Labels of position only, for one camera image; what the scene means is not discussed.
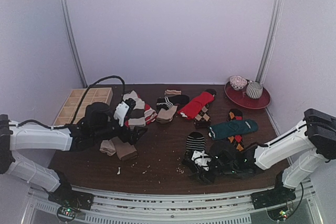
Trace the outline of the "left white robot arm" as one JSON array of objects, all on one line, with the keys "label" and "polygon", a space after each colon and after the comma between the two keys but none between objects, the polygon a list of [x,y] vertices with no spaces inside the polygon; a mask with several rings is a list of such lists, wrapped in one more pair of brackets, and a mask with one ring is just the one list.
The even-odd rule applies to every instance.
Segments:
[{"label": "left white robot arm", "polygon": [[58,126],[44,125],[36,120],[18,123],[1,114],[1,174],[38,185],[55,194],[64,205],[71,205],[76,197],[66,177],[27,159],[18,150],[80,152],[114,137],[133,145],[147,132],[145,126],[126,126],[134,107],[133,99],[121,102],[115,111],[111,111],[106,103],[95,102],[86,107],[84,117],[76,124]]}]

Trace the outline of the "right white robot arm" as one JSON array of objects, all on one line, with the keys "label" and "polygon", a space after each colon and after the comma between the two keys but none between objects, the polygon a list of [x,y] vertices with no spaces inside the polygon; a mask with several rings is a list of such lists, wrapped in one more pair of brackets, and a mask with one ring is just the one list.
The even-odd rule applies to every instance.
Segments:
[{"label": "right white robot arm", "polygon": [[267,142],[253,142],[238,150],[238,135],[258,131],[254,120],[233,115],[224,123],[207,128],[214,141],[205,150],[205,137],[199,132],[187,136],[182,164],[204,183],[213,183],[218,176],[254,177],[274,164],[301,153],[301,156],[277,176],[277,186],[269,192],[272,203],[279,204],[289,190],[313,173],[322,163],[335,159],[335,117],[315,109],[304,112],[303,119],[288,132]]}]

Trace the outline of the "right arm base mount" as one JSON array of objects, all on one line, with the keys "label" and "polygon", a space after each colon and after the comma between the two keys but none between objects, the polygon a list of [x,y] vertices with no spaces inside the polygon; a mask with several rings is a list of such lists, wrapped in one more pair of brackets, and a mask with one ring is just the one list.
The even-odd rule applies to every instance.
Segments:
[{"label": "right arm base mount", "polygon": [[295,189],[286,188],[282,183],[276,183],[273,189],[251,194],[254,209],[266,208],[268,217],[279,222],[289,218],[295,199]]}]

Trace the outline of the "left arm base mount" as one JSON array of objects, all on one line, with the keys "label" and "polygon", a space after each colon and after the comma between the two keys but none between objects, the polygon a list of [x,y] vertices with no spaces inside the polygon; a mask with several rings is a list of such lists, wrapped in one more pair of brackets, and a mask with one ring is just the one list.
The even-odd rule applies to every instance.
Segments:
[{"label": "left arm base mount", "polygon": [[73,190],[66,176],[56,170],[60,185],[53,192],[45,190],[48,200],[57,203],[60,207],[56,211],[56,216],[63,223],[74,221],[82,210],[91,210],[94,195],[82,191]]}]

